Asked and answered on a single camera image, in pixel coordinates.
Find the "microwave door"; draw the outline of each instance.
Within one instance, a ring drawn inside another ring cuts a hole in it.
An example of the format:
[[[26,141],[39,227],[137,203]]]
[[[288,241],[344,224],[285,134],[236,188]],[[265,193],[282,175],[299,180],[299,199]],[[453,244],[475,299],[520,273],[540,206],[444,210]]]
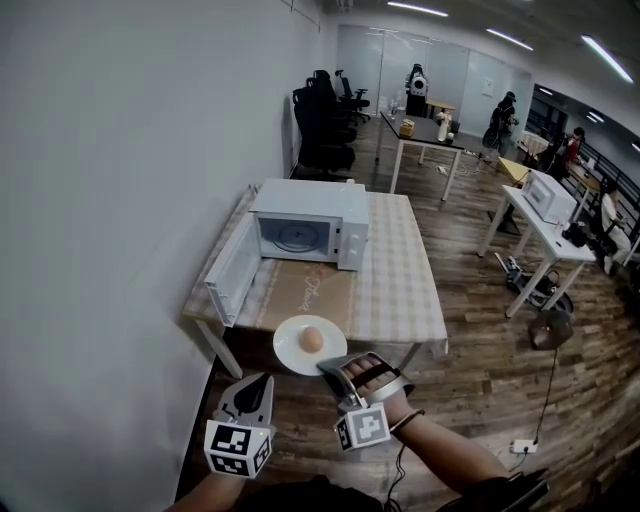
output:
[[[220,320],[233,327],[262,256],[258,223],[247,213],[233,230],[205,278]]]

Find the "white plate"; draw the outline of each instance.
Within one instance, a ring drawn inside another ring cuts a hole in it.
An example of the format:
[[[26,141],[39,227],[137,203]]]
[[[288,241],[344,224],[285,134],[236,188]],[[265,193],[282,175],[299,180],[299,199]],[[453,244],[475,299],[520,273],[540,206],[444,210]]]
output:
[[[307,327],[315,327],[324,339],[324,346],[309,354],[300,348],[300,334]],[[320,361],[347,355],[347,340],[336,324],[315,315],[299,315],[282,322],[273,335],[273,350],[290,370],[301,375],[322,375],[316,366]]]

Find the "glass wall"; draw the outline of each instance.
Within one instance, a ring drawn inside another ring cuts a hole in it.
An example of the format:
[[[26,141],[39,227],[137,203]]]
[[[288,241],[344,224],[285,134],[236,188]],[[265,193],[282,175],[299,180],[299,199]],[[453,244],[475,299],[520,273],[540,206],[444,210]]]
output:
[[[363,109],[369,114],[378,113],[383,39],[384,33],[366,27],[341,25],[338,30],[338,69],[344,69],[344,76],[349,79],[354,94],[357,89],[368,89],[362,99],[371,102],[368,108]],[[336,94],[341,95],[340,80],[336,78],[335,84]]]
[[[508,90],[518,98],[516,113],[524,128],[533,89],[528,73],[440,39],[383,28],[338,27],[338,69],[344,70],[352,89],[369,89],[365,98],[371,113],[386,109],[392,100],[406,105],[405,80],[414,64],[425,70],[427,98],[455,107],[451,114],[461,131],[482,136]]]
[[[429,38],[419,38],[396,31],[384,31],[382,53],[382,75],[380,78],[380,97],[378,109],[387,108],[391,100],[406,106],[407,94],[405,80],[414,64],[426,69],[429,55]]]

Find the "wrist strap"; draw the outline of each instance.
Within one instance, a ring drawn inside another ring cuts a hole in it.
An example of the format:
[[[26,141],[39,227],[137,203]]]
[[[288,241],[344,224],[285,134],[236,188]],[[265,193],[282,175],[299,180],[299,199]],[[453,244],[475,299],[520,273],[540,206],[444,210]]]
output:
[[[395,432],[397,430],[400,430],[402,427],[404,427],[407,423],[409,423],[413,418],[415,418],[418,415],[422,415],[424,416],[426,413],[424,411],[424,409],[420,409],[419,411],[413,411],[410,412],[409,414],[407,414],[404,418],[402,418],[398,423],[396,423],[393,427],[391,427],[389,429],[389,432],[391,432],[392,434],[395,434]]]

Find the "wire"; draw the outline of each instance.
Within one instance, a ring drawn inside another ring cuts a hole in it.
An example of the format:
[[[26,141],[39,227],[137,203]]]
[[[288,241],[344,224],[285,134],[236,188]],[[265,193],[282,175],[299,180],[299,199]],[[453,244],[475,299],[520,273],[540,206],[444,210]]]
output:
[[[387,493],[387,501],[384,504],[383,511],[384,512],[402,512],[402,508],[400,504],[391,498],[391,493],[393,492],[393,488],[400,483],[400,481],[406,476],[406,471],[402,467],[402,454],[404,453],[405,445],[402,445],[400,451],[398,452],[398,456],[396,457],[396,477],[389,487],[389,492]]]
[[[545,398],[544,405],[542,406],[542,413],[540,414],[540,421],[538,422],[538,428],[536,428],[536,438],[533,440],[533,444],[538,444],[538,435],[540,434],[540,427],[542,427],[542,421],[544,420],[544,412],[547,409],[547,405],[549,405],[549,395],[551,395],[551,383],[553,382],[553,373],[555,372],[555,369],[556,369],[557,360],[558,360],[558,349],[556,349],[553,354],[553,365],[551,366],[551,375],[549,376],[549,387],[547,388],[547,397]]]

